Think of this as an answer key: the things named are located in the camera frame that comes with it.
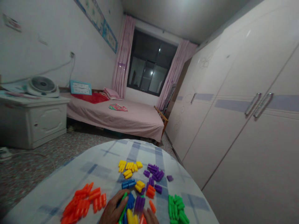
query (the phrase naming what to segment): ceiling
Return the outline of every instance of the ceiling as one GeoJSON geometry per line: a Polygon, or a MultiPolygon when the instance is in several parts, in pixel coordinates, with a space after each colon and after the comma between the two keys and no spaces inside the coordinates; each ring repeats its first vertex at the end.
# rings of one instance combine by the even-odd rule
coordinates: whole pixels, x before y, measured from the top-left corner
{"type": "Polygon", "coordinates": [[[122,0],[124,11],[194,43],[201,43],[249,0],[122,0]]]}

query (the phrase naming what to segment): power strip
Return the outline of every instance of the power strip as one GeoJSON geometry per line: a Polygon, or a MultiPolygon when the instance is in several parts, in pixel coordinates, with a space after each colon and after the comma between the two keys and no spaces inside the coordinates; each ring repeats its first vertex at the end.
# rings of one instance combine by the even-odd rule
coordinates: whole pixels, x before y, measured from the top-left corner
{"type": "Polygon", "coordinates": [[[6,147],[0,148],[0,162],[9,160],[11,158],[12,158],[12,154],[8,151],[8,148],[6,147]]]}

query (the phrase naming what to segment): wooden bed frame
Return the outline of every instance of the wooden bed frame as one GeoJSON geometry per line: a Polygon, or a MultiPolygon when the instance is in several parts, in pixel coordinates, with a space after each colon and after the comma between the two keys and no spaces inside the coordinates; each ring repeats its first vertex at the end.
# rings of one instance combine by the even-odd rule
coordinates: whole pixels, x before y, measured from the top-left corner
{"type": "MultiPolygon", "coordinates": [[[[68,87],[59,87],[60,90],[67,90],[68,92],[71,91],[70,88],[68,87]]],[[[103,90],[98,90],[98,89],[91,89],[91,92],[103,92],[103,90]]],[[[158,112],[159,116],[161,117],[163,123],[164,123],[164,128],[163,128],[163,131],[162,131],[162,135],[161,135],[161,140],[162,140],[162,136],[164,134],[164,131],[166,129],[166,126],[167,126],[167,123],[168,123],[168,119],[162,114],[162,112],[156,107],[154,106],[154,108],[156,109],[156,111],[158,112]]]]}

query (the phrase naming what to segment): finger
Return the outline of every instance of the finger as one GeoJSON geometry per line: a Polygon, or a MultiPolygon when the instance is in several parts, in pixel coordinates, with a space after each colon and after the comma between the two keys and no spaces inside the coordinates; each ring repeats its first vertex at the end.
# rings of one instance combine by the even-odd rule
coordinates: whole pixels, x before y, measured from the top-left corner
{"type": "Polygon", "coordinates": [[[157,217],[155,216],[155,214],[152,212],[152,210],[148,208],[147,211],[148,211],[148,213],[149,213],[149,215],[150,215],[152,221],[153,221],[155,224],[159,224],[158,219],[157,219],[157,217]]]}
{"type": "Polygon", "coordinates": [[[129,197],[125,197],[120,203],[120,205],[114,210],[113,216],[117,217],[117,219],[120,218],[122,211],[125,209],[127,202],[128,202],[129,197]]]}
{"type": "Polygon", "coordinates": [[[117,194],[110,200],[111,203],[113,204],[117,204],[117,202],[124,196],[125,193],[130,193],[130,191],[128,189],[124,189],[124,190],[120,190],[119,192],[117,192],[117,194]]]}
{"type": "Polygon", "coordinates": [[[148,213],[148,211],[146,209],[143,210],[143,214],[144,214],[144,217],[145,217],[145,220],[146,220],[147,224],[154,224],[150,214],[148,213]]]}

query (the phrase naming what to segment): hand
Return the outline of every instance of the hand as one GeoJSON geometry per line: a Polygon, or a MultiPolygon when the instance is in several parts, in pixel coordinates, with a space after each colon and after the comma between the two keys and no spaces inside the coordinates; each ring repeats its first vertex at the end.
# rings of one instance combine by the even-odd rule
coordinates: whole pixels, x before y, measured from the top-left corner
{"type": "Polygon", "coordinates": [[[159,221],[150,208],[143,210],[147,224],[159,224],[159,221]]]}
{"type": "Polygon", "coordinates": [[[99,224],[116,224],[121,216],[122,211],[128,202],[128,196],[121,201],[120,205],[116,208],[118,201],[124,196],[125,192],[128,194],[128,189],[120,190],[107,204],[99,224]]]}

